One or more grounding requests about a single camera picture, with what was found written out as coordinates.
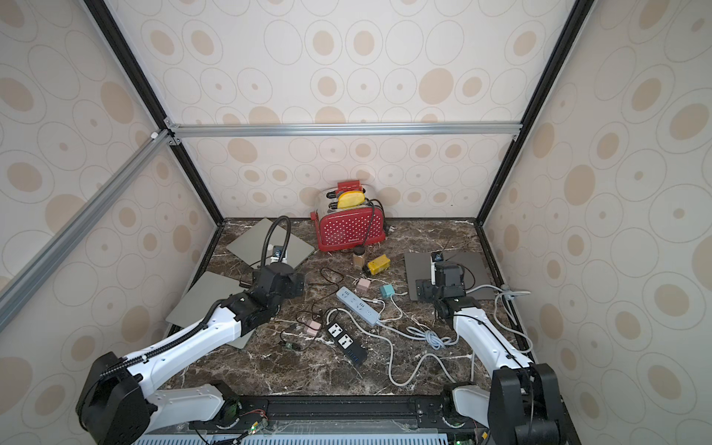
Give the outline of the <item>black power strip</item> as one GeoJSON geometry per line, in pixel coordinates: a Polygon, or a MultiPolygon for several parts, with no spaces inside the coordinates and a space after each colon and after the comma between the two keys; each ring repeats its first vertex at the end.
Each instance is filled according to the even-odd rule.
{"type": "Polygon", "coordinates": [[[338,322],[328,324],[326,332],[335,341],[337,348],[344,353],[354,366],[360,366],[366,361],[367,350],[341,324],[338,322]]]}

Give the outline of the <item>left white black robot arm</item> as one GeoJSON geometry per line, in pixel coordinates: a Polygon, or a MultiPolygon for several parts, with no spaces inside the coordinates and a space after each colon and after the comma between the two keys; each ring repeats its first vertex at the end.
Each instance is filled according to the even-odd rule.
{"type": "Polygon", "coordinates": [[[270,261],[268,246],[263,244],[251,285],[215,300],[198,322],[143,350],[123,357],[108,352],[94,361],[75,411],[95,443],[133,444],[150,431],[190,422],[218,429],[237,425],[241,403],[223,382],[162,386],[209,352],[270,322],[285,300],[303,295],[303,274],[283,255],[270,261]]]}

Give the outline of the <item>white power strip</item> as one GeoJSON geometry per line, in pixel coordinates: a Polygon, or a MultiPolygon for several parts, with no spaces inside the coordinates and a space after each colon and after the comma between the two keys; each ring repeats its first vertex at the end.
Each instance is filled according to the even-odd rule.
{"type": "Polygon", "coordinates": [[[357,314],[361,319],[369,324],[369,326],[375,326],[380,321],[380,314],[369,306],[363,299],[350,291],[350,289],[341,287],[337,291],[336,296],[339,301],[341,301],[349,310],[357,314]]]}

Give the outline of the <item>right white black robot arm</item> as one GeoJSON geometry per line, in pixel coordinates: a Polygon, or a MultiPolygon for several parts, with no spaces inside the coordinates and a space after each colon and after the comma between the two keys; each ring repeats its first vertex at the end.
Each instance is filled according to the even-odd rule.
{"type": "Polygon", "coordinates": [[[566,413],[556,373],[517,350],[465,288],[465,270],[438,261],[431,277],[416,282],[420,300],[465,341],[491,375],[491,388],[458,384],[452,405],[458,415],[485,426],[491,444],[566,444],[566,413]]]}

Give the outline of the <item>pink charger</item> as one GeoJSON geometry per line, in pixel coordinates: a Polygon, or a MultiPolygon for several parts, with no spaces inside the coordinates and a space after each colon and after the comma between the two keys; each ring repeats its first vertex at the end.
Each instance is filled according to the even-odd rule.
{"type": "Polygon", "coordinates": [[[367,278],[360,278],[356,284],[356,293],[359,295],[365,295],[368,293],[371,287],[372,281],[367,278]]]}
{"type": "Polygon", "coordinates": [[[305,326],[305,334],[310,337],[317,337],[321,332],[322,324],[317,321],[309,321],[305,326]]]}

